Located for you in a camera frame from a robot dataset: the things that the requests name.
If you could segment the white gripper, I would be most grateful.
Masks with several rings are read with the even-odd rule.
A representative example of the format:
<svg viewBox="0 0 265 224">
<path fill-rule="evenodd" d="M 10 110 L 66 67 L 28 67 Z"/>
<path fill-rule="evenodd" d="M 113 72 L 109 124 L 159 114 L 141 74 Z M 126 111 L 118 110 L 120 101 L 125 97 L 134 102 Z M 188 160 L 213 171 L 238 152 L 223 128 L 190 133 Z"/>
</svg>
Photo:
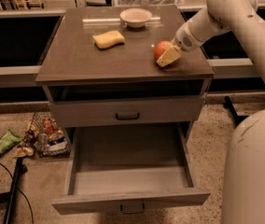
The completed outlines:
<svg viewBox="0 0 265 224">
<path fill-rule="evenodd" d="M 191 52 L 202 45 L 190 31 L 189 25 L 185 22 L 175 33 L 174 38 L 167 50 L 159 57 L 156 63 L 160 67 L 165 67 L 181 57 L 181 51 Z"/>
</svg>

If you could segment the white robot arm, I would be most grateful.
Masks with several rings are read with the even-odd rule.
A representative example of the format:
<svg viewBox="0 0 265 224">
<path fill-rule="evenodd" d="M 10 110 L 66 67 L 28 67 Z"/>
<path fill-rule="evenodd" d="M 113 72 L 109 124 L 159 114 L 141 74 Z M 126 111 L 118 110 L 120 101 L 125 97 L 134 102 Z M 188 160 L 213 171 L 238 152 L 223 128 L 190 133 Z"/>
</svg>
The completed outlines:
<svg viewBox="0 0 265 224">
<path fill-rule="evenodd" d="M 231 31 L 247 55 L 245 66 L 236 59 L 220 60 L 216 75 L 254 90 L 265 87 L 265 20 L 257 10 L 258 0 L 206 0 L 154 59 L 164 67 L 183 52 Z M 236 122 L 226 155 L 221 224 L 265 224 L 265 110 Z"/>
</svg>

